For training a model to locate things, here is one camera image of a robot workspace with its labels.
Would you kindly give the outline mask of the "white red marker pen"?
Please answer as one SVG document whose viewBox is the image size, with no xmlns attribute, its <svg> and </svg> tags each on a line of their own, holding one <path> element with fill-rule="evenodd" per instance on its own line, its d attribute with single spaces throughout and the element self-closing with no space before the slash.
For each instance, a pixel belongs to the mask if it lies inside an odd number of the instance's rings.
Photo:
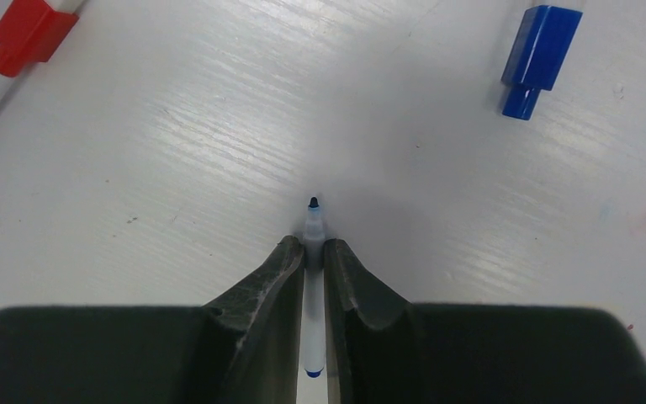
<svg viewBox="0 0 646 404">
<path fill-rule="evenodd" d="M 75 13 L 85 0 L 45 0 L 56 12 Z"/>
</svg>

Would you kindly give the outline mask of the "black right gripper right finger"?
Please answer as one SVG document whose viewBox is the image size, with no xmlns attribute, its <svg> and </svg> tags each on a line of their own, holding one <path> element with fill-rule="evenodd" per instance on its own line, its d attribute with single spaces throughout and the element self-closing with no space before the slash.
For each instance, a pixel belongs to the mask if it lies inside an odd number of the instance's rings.
<svg viewBox="0 0 646 404">
<path fill-rule="evenodd" d="M 625 327 L 581 307 L 412 303 L 324 246 L 331 403 L 646 403 Z"/>
</svg>

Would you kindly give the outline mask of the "red pen cap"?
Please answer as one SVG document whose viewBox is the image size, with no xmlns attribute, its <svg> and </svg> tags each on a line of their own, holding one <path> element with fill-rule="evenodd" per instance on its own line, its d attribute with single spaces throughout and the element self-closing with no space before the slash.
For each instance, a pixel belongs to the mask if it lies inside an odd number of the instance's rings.
<svg viewBox="0 0 646 404">
<path fill-rule="evenodd" d="M 47 62 L 78 22 L 45 0 L 14 0 L 0 18 L 0 75 L 17 77 L 25 68 Z"/>
</svg>

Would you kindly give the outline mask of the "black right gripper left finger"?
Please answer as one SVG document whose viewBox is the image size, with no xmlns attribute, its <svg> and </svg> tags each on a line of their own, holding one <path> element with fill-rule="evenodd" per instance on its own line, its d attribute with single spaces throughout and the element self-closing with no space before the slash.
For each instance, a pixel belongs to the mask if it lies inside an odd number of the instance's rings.
<svg viewBox="0 0 646 404">
<path fill-rule="evenodd" d="M 293 403 L 304 249 L 201 306 L 0 310 L 0 403 Z"/>
</svg>

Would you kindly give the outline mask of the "white blue marker pen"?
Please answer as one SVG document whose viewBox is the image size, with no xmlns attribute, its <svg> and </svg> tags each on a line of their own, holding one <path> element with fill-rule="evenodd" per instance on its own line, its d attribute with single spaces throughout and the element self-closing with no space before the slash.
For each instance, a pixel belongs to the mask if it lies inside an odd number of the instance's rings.
<svg viewBox="0 0 646 404">
<path fill-rule="evenodd" d="M 321 376 L 326 365 L 325 286 L 323 247 L 326 231 L 320 203 L 311 197 L 304 223 L 305 253 L 302 360 L 312 379 Z"/>
</svg>

